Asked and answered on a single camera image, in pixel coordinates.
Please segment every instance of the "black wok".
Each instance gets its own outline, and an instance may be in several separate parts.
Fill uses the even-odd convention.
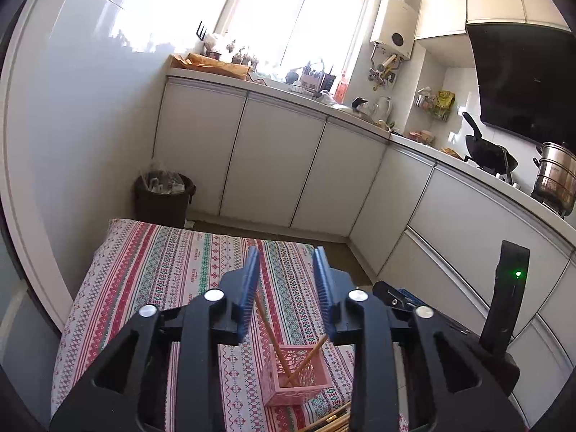
[[[468,112],[462,112],[462,116],[474,130],[474,135],[466,135],[466,148],[474,162],[481,168],[489,168],[497,174],[506,173],[506,160],[508,160],[510,171],[518,166],[516,159],[505,147],[482,138],[478,125]]]

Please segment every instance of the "white countertop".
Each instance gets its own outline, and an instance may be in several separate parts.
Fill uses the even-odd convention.
[[[488,174],[487,172],[480,170],[479,168],[474,167],[473,165],[470,165],[459,159],[453,158],[448,154],[444,154],[439,150],[434,149],[433,147],[417,143],[408,138],[405,138],[404,136],[391,135],[387,131],[378,128],[378,126],[360,120],[359,118],[356,118],[345,112],[333,109],[327,105],[321,104],[314,100],[307,99],[302,96],[298,96],[297,94],[283,91],[281,89],[258,85],[256,83],[252,83],[249,81],[242,81],[240,79],[234,79],[232,77],[214,75],[211,73],[203,73],[201,71],[194,71],[191,69],[183,69],[183,68],[170,68],[168,71],[168,76],[194,79],[198,81],[215,83],[218,85],[230,86],[245,91],[268,95],[276,99],[281,99],[285,100],[286,102],[295,103],[302,107],[312,109],[316,112],[321,112],[331,117],[338,118],[339,120],[342,120],[345,123],[358,126],[359,128],[369,131],[377,136],[380,136],[384,139],[388,139],[390,142],[402,145],[424,156],[428,156],[437,162],[453,167],[459,170],[460,172],[469,175],[470,177],[482,182],[486,186],[493,188],[500,194],[503,194],[510,200],[514,201],[518,205],[525,208],[530,213],[534,214],[534,216],[538,217],[550,228],[554,229],[561,237],[563,237],[574,248],[576,248],[576,229],[570,226],[560,216],[553,213],[548,208],[538,203],[536,200],[532,199],[526,193],[523,193],[522,191],[512,187],[511,185],[504,183],[502,180],[497,179],[491,174]]]

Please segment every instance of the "striped tablecloth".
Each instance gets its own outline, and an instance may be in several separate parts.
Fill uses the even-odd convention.
[[[92,360],[147,303],[162,309],[187,304],[241,268],[250,246],[261,251],[261,297],[280,343],[313,345],[324,334],[313,281],[313,247],[166,228],[128,219],[111,221],[66,323],[54,370],[52,414]],[[243,344],[221,346],[222,399],[228,431],[295,431],[350,400],[354,351],[325,343],[333,388],[296,407],[264,407],[259,375],[269,338],[257,311]],[[174,430],[172,349],[166,431]]]

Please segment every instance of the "round metal bolt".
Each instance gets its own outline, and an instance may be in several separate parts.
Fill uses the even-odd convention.
[[[430,319],[434,315],[434,310],[426,305],[420,305],[420,307],[416,309],[416,315],[422,319]]]
[[[222,297],[224,297],[224,292],[220,289],[210,289],[204,293],[204,299],[210,302],[219,301]]]
[[[140,317],[148,318],[155,315],[158,309],[154,305],[144,305],[138,310]]]
[[[356,302],[364,302],[366,299],[368,299],[368,294],[365,293],[362,289],[354,289],[348,293],[348,297]]]

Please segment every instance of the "pink plastic basket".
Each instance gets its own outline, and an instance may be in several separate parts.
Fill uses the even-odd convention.
[[[280,349],[288,362],[290,371],[298,368],[307,354],[314,349],[314,345],[292,346],[280,345]],[[315,397],[324,388],[332,387],[332,380],[326,368],[322,350],[308,363],[298,375],[299,387],[290,385],[281,388],[287,380],[287,375],[274,352],[274,346],[270,345],[270,354],[260,373],[260,386],[262,388],[262,401],[265,406],[286,406],[302,404]]]

